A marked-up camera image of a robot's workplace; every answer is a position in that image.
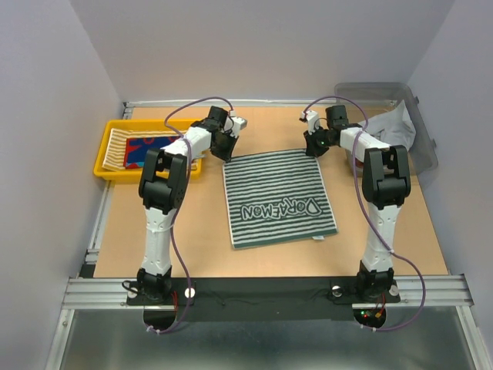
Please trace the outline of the black white striped towel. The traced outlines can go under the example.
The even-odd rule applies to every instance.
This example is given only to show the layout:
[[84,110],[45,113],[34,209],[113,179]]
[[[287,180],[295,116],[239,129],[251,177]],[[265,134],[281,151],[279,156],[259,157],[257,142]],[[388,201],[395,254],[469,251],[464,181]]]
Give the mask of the black white striped towel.
[[237,251],[338,232],[320,164],[303,149],[234,157],[223,183]]

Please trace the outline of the turquoise red patterned towel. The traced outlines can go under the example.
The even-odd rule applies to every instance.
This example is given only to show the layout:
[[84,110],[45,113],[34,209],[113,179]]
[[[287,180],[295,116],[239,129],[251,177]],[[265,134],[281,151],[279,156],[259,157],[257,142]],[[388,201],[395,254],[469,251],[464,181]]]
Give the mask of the turquoise red patterned towel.
[[179,136],[145,136],[130,137],[126,140],[126,150],[123,165],[127,170],[142,168],[146,153],[149,149],[159,149],[168,146],[177,140]]

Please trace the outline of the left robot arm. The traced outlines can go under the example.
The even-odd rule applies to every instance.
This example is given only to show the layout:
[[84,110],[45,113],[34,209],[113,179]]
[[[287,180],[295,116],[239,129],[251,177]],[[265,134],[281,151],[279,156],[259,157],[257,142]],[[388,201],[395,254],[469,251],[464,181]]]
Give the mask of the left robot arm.
[[139,182],[146,213],[146,247],[136,291],[156,304],[171,296],[172,229],[191,177],[191,164],[207,150],[226,163],[231,161],[247,120],[232,109],[212,106],[206,118],[192,123],[184,133],[168,123],[165,127],[178,138],[147,151]]

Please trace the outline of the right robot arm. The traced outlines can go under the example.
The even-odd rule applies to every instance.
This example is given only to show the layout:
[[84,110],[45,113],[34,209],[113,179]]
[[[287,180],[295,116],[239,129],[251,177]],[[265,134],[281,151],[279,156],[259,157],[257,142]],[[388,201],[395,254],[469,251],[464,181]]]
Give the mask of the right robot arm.
[[309,106],[300,114],[307,124],[306,154],[318,158],[332,146],[348,150],[354,162],[363,164],[362,177],[355,180],[357,199],[368,222],[367,243],[359,271],[349,289],[364,301],[391,291],[394,284],[394,232],[397,217],[411,192],[411,175],[405,146],[384,143],[357,124],[349,123],[345,106],[326,109],[327,127]]

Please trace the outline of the yellow striped towel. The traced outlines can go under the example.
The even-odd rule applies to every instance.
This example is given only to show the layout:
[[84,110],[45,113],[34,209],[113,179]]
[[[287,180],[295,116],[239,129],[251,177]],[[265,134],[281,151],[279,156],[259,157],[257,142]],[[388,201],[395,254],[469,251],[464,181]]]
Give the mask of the yellow striped towel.
[[135,131],[124,129],[111,129],[109,142],[104,152],[102,168],[110,171],[126,170],[123,165],[124,154],[126,150],[126,140],[130,137],[145,136],[179,136],[173,131]]

